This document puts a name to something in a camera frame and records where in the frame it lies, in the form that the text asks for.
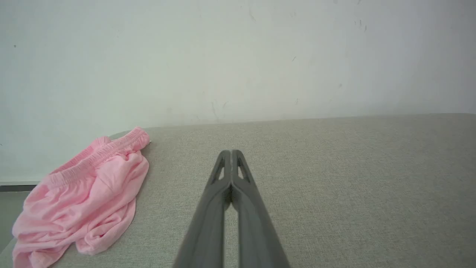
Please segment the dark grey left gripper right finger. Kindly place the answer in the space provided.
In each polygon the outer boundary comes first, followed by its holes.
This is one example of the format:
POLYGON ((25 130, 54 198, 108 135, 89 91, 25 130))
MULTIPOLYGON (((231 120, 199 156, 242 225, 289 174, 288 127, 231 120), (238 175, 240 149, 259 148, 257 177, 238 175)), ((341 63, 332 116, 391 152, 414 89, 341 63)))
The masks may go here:
POLYGON ((238 213, 239 267, 289 268, 244 154, 233 150, 231 161, 231 201, 238 213))

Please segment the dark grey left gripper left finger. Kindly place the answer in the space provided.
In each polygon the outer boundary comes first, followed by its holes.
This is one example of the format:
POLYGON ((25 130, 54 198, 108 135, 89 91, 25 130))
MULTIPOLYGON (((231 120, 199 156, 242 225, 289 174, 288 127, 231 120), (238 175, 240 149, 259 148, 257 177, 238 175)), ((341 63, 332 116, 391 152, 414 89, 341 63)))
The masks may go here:
POLYGON ((231 152, 219 153, 174 261, 174 268, 224 266, 224 213, 231 186, 231 152))

